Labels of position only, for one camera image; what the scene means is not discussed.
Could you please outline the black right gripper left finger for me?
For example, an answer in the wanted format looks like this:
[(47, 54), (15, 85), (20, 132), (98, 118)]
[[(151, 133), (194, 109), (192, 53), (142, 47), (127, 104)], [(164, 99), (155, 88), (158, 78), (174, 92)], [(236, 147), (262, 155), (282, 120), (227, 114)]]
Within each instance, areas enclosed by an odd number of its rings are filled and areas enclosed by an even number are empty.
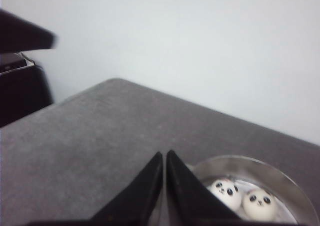
[(163, 185), (163, 156), (157, 152), (133, 181), (92, 221), (148, 221)]

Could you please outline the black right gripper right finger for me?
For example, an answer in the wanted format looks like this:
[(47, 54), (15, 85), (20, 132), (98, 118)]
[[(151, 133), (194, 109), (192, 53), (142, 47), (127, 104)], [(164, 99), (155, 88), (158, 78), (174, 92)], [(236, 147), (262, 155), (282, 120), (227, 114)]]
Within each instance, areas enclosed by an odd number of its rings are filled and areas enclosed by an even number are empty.
[(166, 155), (166, 184), (183, 220), (239, 220), (170, 150)]

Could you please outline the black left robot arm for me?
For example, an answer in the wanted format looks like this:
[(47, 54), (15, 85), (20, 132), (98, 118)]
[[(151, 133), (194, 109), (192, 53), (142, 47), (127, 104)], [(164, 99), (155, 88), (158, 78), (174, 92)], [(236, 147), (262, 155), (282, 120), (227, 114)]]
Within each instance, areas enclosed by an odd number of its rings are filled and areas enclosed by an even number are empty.
[(0, 52), (2, 54), (51, 49), (55, 40), (56, 37), (51, 31), (1, 9)]

